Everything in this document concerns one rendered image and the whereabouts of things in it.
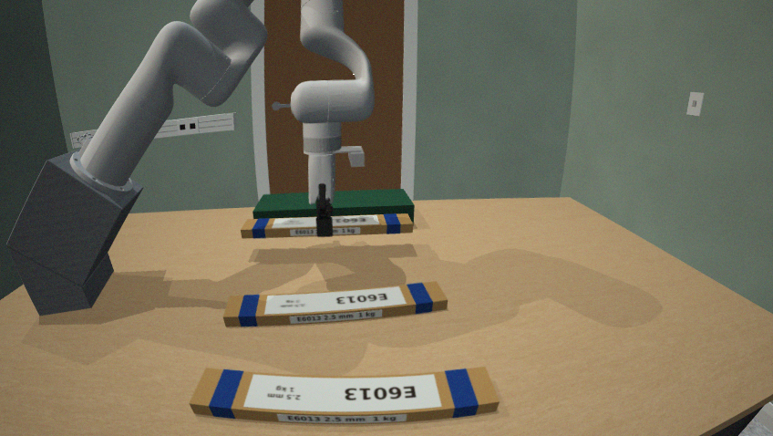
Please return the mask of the tan cardboard pack with blue bands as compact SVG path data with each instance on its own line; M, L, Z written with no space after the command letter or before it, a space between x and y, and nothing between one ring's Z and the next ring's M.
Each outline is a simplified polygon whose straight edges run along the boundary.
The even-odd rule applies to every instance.
M486 367L382 376L309 376L206 368L190 406L213 417L380 424L495 412Z

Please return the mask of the tan welding electrode pack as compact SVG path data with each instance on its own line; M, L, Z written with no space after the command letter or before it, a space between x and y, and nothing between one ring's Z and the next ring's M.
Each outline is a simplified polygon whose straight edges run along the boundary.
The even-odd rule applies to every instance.
M333 217L333 236L413 233L407 213L344 215ZM316 217L247 219L242 239L317 236Z

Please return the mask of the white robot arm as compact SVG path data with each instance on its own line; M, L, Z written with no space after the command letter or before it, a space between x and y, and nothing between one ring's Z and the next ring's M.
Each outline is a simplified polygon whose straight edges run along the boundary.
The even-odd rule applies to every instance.
M165 25L94 137L77 137L82 148L70 158L74 172L103 192L128 195L130 175L172 112L173 85L218 107L261 52L268 33L248 8L253 1L197 0L190 18L200 32L181 21ZM372 68L345 34L343 0L301 0L300 39L357 79L305 81L295 88L291 111L303 123L304 151L349 152L351 167L365 167L361 146L341 147L341 122L368 119L375 106Z

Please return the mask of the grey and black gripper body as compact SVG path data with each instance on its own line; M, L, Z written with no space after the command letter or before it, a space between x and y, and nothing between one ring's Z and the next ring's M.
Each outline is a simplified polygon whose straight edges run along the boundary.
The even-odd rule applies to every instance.
M309 203L315 203L317 195L319 200L319 184L326 186L325 199L330 198L330 204L334 202L335 195L335 153L329 152L307 152L308 159L308 184L309 184Z

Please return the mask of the cardboard welding electrode pack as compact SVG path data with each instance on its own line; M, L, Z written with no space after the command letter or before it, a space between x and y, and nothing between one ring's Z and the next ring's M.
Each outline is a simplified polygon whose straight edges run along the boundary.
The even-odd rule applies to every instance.
M400 317L446 310L437 281L374 288L230 296L226 327L320 324Z

